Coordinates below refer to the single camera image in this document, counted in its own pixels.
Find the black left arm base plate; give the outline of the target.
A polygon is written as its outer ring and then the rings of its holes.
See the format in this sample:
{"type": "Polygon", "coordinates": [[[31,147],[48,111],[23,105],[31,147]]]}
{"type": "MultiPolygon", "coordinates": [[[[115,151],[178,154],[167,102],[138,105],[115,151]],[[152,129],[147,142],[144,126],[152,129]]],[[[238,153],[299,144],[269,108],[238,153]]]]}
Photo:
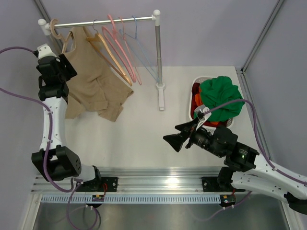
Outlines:
{"type": "Polygon", "coordinates": [[[94,179],[84,182],[77,192],[116,192],[118,187],[117,177],[102,177],[99,180],[94,179]]]}

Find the orange wooden hanger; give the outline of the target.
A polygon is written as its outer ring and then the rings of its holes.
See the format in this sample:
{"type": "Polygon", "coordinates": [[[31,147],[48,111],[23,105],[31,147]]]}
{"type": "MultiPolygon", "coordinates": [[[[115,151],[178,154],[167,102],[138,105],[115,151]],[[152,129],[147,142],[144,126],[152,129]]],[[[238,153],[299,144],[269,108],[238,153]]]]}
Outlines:
{"type": "Polygon", "coordinates": [[[103,36],[98,32],[97,29],[94,27],[94,23],[96,20],[92,23],[92,28],[96,31],[94,36],[88,36],[87,41],[91,44],[91,46],[94,48],[94,50],[107,62],[107,64],[113,68],[113,70],[126,82],[129,86],[132,86],[132,82],[130,78],[127,76],[126,72],[118,62],[118,60],[113,55],[112,51],[110,50],[107,42],[103,38],[103,36]],[[105,48],[108,56],[104,55],[101,51],[101,48],[98,47],[98,44],[102,45],[102,47],[105,48]]]}

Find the beige wooden hanger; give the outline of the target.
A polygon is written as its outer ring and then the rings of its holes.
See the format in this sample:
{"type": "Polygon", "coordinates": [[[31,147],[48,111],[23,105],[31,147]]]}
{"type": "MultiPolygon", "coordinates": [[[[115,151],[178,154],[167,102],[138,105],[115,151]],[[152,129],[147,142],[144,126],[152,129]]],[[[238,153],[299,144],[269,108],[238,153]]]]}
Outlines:
{"type": "Polygon", "coordinates": [[[68,47],[68,43],[69,41],[71,41],[73,39],[73,34],[71,31],[69,31],[68,35],[66,37],[64,37],[62,35],[62,33],[57,33],[56,32],[56,28],[55,26],[58,24],[58,19],[52,19],[49,23],[49,28],[50,28],[50,32],[52,34],[52,36],[57,39],[60,40],[63,43],[63,47],[62,47],[62,53],[65,53],[68,47]]]}

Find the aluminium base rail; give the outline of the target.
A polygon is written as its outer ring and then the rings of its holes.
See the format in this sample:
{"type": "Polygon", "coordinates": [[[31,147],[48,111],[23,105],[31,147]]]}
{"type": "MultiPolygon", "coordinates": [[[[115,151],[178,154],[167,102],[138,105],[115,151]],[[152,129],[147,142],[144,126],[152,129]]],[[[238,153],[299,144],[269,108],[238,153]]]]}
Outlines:
{"type": "Polygon", "coordinates": [[[99,167],[102,176],[118,178],[117,194],[201,194],[202,177],[217,176],[219,166],[196,168],[99,167]]]}

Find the green cloth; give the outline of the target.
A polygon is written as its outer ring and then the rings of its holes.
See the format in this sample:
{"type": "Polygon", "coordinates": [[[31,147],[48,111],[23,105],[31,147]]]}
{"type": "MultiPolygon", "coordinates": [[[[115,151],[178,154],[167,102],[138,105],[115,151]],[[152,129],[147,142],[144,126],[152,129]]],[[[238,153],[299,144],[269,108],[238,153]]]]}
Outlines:
{"type": "MultiPolygon", "coordinates": [[[[204,81],[200,84],[199,91],[201,105],[204,104],[209,109],[216,108],[232,100],[242,99],[238,86],[234,85],[228,76],[218,76],[204,81]]],[[[236,117],[240,114],[244,105],[244,102],[228,104],[212,112],[208,121],[223,122],[236,117]]]]}

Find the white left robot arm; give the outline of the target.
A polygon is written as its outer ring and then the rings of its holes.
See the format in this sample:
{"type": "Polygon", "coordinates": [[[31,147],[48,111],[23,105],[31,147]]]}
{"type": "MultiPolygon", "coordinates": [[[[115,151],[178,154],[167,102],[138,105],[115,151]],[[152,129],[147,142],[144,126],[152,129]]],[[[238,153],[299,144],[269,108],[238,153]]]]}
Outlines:
{"type": "Polygon", "coordinates": [[[103,179],[97,167],[83,165],[79,156],[66,146],[64,121],[69,96],[67,81],[75,77],[77,72],[63,54],[40,55],[36,68],[41,74],[38,96],[43,106],[44,124],[39,151],[31,156],[33,165],[62,192],[72,191],[56,184],[67,178],[80,184],[78,191],[100,190],[103,179]]]}

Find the aluminium frame post right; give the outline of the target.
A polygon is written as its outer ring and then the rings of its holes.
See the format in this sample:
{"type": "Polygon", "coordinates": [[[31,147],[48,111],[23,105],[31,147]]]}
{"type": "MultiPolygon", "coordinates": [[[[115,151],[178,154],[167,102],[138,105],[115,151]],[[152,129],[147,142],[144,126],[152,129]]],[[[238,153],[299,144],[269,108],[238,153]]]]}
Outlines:
{"type": "Polygon", "coordinates": [[[286,3],[286,0],[278,0],[276,4],[274,5],[268,19],[266,20],[259,36],[256,39],[255,44],[253,45],[251,51],[248,54],[247,59],[245,60],[243,66],[240,68],[240,71],[245,74],[247,69],[249,68],[251,62],[253,61],[255,55],[257,54],[258,50],[260,49],[264,39],[266,38],[268,32],[270,31],[274,21],[276,20],[279,12],[283,8],[284,4],[286,3]]]}

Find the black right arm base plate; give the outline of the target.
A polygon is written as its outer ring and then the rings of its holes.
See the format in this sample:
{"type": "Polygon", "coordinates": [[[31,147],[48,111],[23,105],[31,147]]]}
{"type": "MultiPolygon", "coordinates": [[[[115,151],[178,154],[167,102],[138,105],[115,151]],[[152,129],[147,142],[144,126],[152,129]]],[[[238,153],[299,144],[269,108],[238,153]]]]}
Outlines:
{"type": "Polygon", "coordinates": [[[204,176],[201,185],[204,192],[245,192],[245,189],[235,189],[231,179],[219,179],[217,176],[204,176]]]}

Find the white laundry basket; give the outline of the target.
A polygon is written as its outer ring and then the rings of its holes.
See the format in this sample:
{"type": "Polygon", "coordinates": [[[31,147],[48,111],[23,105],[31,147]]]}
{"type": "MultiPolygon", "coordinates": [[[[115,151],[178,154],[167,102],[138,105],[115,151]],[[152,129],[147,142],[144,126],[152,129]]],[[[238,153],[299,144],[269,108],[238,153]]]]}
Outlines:
{"type": "MultiPolygon", "coordinates": [[[[189,111],[188,111],[190,120],[194,119],[194,110],[198,107],[198,105],[201,105],[200,96],[199,96],[200,84],[206,80],[211,80],[211,79],[212,77],[199,76],[193,81],[192,87],[191,87],[190,100],[189,100],[189,111]]],[[[219,122],[206,121],[203,124],[203,127],[207,129],[207,131],[213,132],[216,130],[218,126],[225,126],[227,128],[231,128],[233,125],[234,125],[234,118],[230,118],[223,122],[222,121],[219,121],[219,122]]]]}

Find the beige t shirt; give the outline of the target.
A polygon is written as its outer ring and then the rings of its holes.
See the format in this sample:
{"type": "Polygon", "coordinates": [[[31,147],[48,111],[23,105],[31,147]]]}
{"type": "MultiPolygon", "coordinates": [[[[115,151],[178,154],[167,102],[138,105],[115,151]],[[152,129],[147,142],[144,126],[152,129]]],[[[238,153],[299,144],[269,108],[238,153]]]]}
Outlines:
{"type": "Polygon", "coordinates": [[[71,50],[64,52],[64,55],[77,75],[67,82],[69,96],[66,118],[74,119],[88,111],[97,112],[100,117],[115,122],[133,90],[111,70],[87,41],[92,34],[86,27],[72,28],[71,35],[71,50]]]}

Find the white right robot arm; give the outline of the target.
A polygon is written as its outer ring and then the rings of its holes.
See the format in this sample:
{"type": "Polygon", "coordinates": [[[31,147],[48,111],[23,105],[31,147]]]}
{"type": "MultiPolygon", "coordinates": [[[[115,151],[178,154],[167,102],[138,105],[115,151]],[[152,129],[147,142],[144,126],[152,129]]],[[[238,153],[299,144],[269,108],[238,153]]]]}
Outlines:
{"type": "Polygon", "coordinates": [[[301,214],[307,212],[307,178],[288,170],[260,154],[256,149],[238,142],[238,136],[224,126],[213,133],[197,127],[193,120],[175,128],[177,134],[163,139],[177,152],[184,142],[189,149],[197,145],[218,158],[224,159],[217,185],[222,190],[249,190],[278,199],[301,214]]]}

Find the thick pink plastic hanger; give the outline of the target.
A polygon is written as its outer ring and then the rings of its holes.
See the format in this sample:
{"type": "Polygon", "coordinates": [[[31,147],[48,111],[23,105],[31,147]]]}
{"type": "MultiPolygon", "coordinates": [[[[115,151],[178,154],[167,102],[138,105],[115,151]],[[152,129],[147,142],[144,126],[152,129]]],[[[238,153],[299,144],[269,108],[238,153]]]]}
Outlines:
{"type": "Polygon", "coordinates": [[[133,69],[133,66],[125,52],[124,48],[120,44],[118,38],[118,30],[116,28],[115,22],[110,14],[107,15],[107,18],[110,20],[112,24],[112,29],[109,30],[106,26],[102,26],[102,33],[107,42],[111,45],[112,49],[115,51],[116,55],[121,60],[122,64],[126,68],[131,80],[133,83],[137,81],[136,74],[133,69]]]}

